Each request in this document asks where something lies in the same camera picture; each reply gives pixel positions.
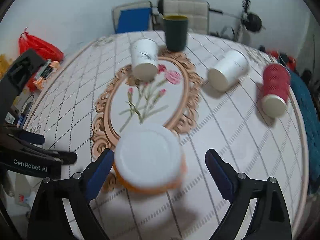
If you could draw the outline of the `white padded chair right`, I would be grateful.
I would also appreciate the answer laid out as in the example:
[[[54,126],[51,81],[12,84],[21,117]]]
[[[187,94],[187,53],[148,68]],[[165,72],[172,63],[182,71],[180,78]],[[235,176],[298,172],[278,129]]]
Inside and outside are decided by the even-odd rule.
[[[209,34],[209,3],[203,0],[160,0],[161,16],[179,15],[188,18],[188,31]]]

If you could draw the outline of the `patterned floral tablecloth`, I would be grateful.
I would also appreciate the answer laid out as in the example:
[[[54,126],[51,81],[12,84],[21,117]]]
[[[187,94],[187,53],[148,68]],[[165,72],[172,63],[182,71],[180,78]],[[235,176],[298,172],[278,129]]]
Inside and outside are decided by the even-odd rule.
[[[208,239],[229,208],[205,165],[210,148],[253,179],[278,180],[296,236],[308,191],[308,150],[293,95],[280,118],[269,118],[260,107],[263,68],[271,58],[191,33],[184,52],[161,55],[155,82],[138,86],[129,78],[130,47],[141,38],[164,44],[162,31],[145,31],[103,37],[79,52],[43,90],[25,124],[45,137],[44,148],[77,153],[62,178],[82,171],[130,127],[159,123],[179,133],[187,163],[179,188],[146,196],[110,177],[107,191],[91,202],[108,237]],[[208,70],[230,50],[244,53],[249,70],[220,92],[210,85]]]

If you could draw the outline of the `white paper cup left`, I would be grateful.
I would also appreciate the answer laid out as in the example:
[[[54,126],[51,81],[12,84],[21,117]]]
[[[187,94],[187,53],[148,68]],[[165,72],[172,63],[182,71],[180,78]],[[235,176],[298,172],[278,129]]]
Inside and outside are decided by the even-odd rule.
[[[157,43],[148,38],[141,38],[131,44],[130,52],[133,76],[140,81],[151,81],[158,72]]]

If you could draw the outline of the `yellow snack bag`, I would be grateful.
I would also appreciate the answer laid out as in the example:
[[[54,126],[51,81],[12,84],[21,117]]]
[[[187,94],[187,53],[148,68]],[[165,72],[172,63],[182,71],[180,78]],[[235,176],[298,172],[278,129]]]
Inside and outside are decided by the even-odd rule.
[[[0,79],[6,74],[13,61],[10,58],[7,58],[5,54],[0,55]]]

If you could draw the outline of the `white weight bench rack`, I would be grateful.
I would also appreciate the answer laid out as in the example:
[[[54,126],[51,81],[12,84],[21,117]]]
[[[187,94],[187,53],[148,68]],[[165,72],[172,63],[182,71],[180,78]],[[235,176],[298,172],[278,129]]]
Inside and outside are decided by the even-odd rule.
[[[233,33],[232,40],[233,41],[238,41],[243,26],[245,25],[246,22],[248,22],[248,15],[249,15],[250,5],[251,5],[251,1],[250,0],[243,0],[242,1],[242,13],[241,13],[240,16],[236,16],[235,14],[226,13],[226,12],[223,12],[222,10],[213,9],[213,8],[209,7],[209,12],[212,12],[212,13],[215,13],[215,14],[224,15],[224,16],[229,16],[229,17],[232,17],[232,18],[235,18],[235,19],[239,20],[239,24],[236,27],[236,29],[234,29],[231,26],[224,26],[224,28],[219,33],[210,33],[210,34],[213,34],[214,36],[217,36],[217,37],[223,37],[225,31],[228,28],[230,28],[232,33]]]

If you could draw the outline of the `white paper cup right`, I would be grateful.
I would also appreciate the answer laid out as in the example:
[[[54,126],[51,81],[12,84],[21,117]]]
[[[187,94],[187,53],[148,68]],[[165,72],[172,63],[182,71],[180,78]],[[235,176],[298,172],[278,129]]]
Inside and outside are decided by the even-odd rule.
[[[214,89],[225,92],[246,75],[248,70],[249,63],[244,53],[230,50],[208,70],[208,81]]]

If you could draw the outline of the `dark green cup yellow inside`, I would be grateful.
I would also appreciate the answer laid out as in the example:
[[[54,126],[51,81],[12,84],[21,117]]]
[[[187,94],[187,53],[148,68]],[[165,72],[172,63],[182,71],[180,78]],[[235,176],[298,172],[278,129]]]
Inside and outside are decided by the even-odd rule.
[[[182,51],[187,44],[188,18],[183,15],[163,17],[165,44],[169,51]]]

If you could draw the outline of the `orange snack package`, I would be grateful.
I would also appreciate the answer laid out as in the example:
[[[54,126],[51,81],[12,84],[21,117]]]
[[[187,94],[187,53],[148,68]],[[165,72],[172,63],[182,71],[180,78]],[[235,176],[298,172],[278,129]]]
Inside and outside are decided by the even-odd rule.
[[[47,60],[43,66],[37,71],[33,84],[38,90],[43,90],[47,82],[53,77],[53,75],[61,68],[58,61]]]

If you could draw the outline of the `orange and white paper cup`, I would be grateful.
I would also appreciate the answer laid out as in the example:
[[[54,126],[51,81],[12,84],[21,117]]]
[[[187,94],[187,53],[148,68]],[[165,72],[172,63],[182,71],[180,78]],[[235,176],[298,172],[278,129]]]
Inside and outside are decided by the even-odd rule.
[[[114,170],[120,183],[141,194],[178,188],[187,172],[180,136],[159,124],[124,132],[115,148]]]

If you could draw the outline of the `red corrugated paper cup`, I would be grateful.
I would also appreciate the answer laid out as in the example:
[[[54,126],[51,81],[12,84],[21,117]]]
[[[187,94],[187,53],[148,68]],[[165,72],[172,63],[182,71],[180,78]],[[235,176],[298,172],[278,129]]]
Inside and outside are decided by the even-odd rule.
[[[290,81],[290,72],[282,64],[272,63],[265,67],[261,105],[269,117],[278,118],[286,111]]]

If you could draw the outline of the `red plastic bag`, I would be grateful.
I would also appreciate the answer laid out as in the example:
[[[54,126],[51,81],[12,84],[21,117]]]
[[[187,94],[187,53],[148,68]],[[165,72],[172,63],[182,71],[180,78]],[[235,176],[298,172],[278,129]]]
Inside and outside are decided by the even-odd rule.
[[[18,48],[20,55],[28,49],[32,49],[39,55],[44,61],[51,59],[51,61],[58,61],[59,63],[63,60],[64,54],[56,46],[48,43],[34,35],[30,35],[25,28],[24,32],[21,33],[18,39]],[[30,78],[27,83],[27,87],[30,92],[38,90],[33,84],[36,73]]]

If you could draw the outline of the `red bag on floor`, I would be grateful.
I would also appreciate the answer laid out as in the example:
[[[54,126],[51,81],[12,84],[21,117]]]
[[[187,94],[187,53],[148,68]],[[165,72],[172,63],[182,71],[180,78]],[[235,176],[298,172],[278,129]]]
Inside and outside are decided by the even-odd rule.
[[[282,53],[275,50],[267,50],[266,53],[274,58],[276,60],[284,65],[286,68],[288,68],[291,71],[296,70],[296,59],[292,56],[288,56],[286,53]]]

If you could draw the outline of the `teal quilted blanket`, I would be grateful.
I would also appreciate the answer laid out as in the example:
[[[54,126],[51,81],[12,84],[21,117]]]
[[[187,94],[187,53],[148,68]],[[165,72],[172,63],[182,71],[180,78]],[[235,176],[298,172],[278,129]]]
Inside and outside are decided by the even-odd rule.
[[[319,119],[307,85],[290,70],[291,88],[298,102],[305,126],[309,149],[309,188],[308,192],[319,192]]]

